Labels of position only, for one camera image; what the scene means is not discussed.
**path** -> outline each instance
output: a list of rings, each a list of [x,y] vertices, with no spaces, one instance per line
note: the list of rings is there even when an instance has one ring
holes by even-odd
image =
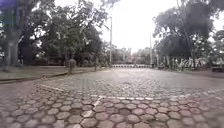
[[[0,85],[7,128],[224,128],[224,80],[111,69]]]

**railing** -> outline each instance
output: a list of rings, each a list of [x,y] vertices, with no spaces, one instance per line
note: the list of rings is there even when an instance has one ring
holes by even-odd
[[[114,64],[112,65],[113,68],[151,68],[151,65],[144,65],[144,64]]]

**sky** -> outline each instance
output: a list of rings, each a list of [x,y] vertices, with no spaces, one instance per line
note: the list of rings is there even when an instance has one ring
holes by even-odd
[[[56,0],[60,6],[72,5],[77,0]],[[176,6],[176,0],[120,0],[113,9],[113,41],[118,48],[138,49],[150,47],[150,33],[154,32],[153,17]],[[216,30],[224,26],[224,15],[214,22]],[[103,31],[103,40],[110,41],[108,30]]]

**road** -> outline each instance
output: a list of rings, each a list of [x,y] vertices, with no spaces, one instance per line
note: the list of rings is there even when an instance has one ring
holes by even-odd
[[[0,85],[7,128],[224,128],[224,79],[152,69]]]

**street lamp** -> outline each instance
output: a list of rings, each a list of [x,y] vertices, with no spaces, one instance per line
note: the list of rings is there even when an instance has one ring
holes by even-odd
[[[110,23],[110,66],[112,66],[112,41],[113,41],[113,6],[111,11],[111,23]]]
[[[154,63],[153,63],[153,55],[152,55],[152,34],[151,34],[151,31],[150,31],[150,64],[153,68]]]

